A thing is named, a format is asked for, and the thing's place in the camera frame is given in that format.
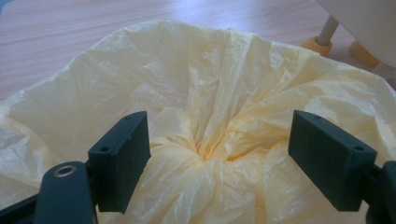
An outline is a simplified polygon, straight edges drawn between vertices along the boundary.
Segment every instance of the yellow plastic bag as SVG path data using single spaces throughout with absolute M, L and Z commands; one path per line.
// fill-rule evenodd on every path
M 396 159 L 396 94 L 380 77 L 236 30 L 173 21 L 121 29 L 0 105 L 0 207 L 148 111 L 151 159 L 124 216 L 102 223 L 362 223 L 288 156 L 294 109 Z

